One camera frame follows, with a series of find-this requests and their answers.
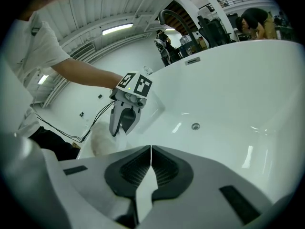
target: man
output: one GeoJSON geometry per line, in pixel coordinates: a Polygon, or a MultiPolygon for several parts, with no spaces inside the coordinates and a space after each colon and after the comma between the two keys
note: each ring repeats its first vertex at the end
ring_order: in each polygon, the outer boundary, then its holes
{"type": "Polygon", "coordinates": [[[275,26],[270,14],[258,8],[247,9],[236,18],[236,26],[242,33],[251,33],[252,39],[276,39],[275,26]]]}
{"type": "Polygon", "coordinates": [[[157,37],[156,39],[160,39],[166,44],[166,49],[170,53],[174,51],[173,46],[171,46],[171,39],[162,31],[162,30],[157,30],[157,37]]]}
{"type": "MultiPolygon", "coordinates": [[[[3,56],[18,79],[24,83],[32,71],[40,69],[43,72],[51,67],[71,82],[114,88],[122,76],[72,59],[58,44],[49,25],[46,22],[39,23],[36,11],[53,1],[33,0],[12,24],[3,56]],[[40,24],[38,31],[35,30],[36,24],[40,24]]],[[[52,131],[40,127],[31,108],[27,110],[16,133],[36,141],[41,148],[54,151],[58,160],[76,158],[79,151],[52,131]]]]}

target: black pants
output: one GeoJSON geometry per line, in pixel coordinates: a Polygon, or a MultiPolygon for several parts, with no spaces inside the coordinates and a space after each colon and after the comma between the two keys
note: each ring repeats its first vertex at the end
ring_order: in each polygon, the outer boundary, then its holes
{"type": "Polygon", "coordinates": [[[80,151],[79,148],[72,147],[70,143],[66,143],[60,136],[45,130],[42,126],[30,136],[30,139],[38,143],[41,148],[52,150],[59,161],[76,159],[80,151]]]}

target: black cable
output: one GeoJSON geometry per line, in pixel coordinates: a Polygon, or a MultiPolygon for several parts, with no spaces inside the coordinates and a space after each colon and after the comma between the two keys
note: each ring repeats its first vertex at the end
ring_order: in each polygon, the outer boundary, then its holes
{"type": "Polygon", "coordinates": [[[82,143],[82,142],[86,139],[86,137],[89,135],[92,126],[96,123],[96,121],[100,118],[100,116],[101,116],[103,113],[105,113],[107,109],[110,108],[110,106],[111,106],[113,103],[114,103],[114,101],[112,101],[111,103],[109,103],[108,105],[106,105],[104,108],[102,108],[102,109],[96,114],[96,116],[95,116],[95,118],[94,118],[94,121],[93,121],[92,125],[90,126],[88,132],[86,133],[86,135],[85,135],[83,138],[80,138],[80,137],[78,137],[78,136],[69,135],[69,134],[67,134],[67,133],[65,133],[65,132],[63,132],[63,131],[61,131],[60,129],[54,127],[53,125],[51,125],[50,123],[48,123],[47,121],[45,121],[39,114],[37,114],[37,113],[35,113],[35,114],[38,116],[38,119],[39,119],[39,120],[41,120],[41,121],[43,121],[44,123],[48,124],[49,126],[53,127],[55,130],[57,130],[57,131],[58,131],[59,133],[61,133],[62,135],[66,136],[66,137],[68,137],[68,138],[70,138],[70,139],[72,139],[72,140],[75,141],[75,142],[82,143]]]}

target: air vent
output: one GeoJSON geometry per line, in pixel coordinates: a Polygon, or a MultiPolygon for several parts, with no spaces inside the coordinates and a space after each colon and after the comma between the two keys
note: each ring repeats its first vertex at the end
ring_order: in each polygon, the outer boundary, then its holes
{"type": "Polygon", "coordinates": [[[75,51],[74,53],[72,53],[70,56],[73,59],[79,59],[80,57],[82,57],[85,53],[87,53],[88,51],[94,49],[94,46],[92,43],[88,43],[85,46],[81,47],[80,49],[78,49],[77,51],[75,51]]]}

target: white bathtub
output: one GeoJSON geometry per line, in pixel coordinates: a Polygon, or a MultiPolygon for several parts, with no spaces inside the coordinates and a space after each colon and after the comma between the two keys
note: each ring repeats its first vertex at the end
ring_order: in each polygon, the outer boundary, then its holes
{"type": "Polygon", "coordinates": [[[304,171],[304,66],[303,47],[285,41],[189,56],[151,75],[152,91],[128,141],[219,161],[276,202],[304,171]],[[193,123],[201,128],[192,130],[193,123]]]}

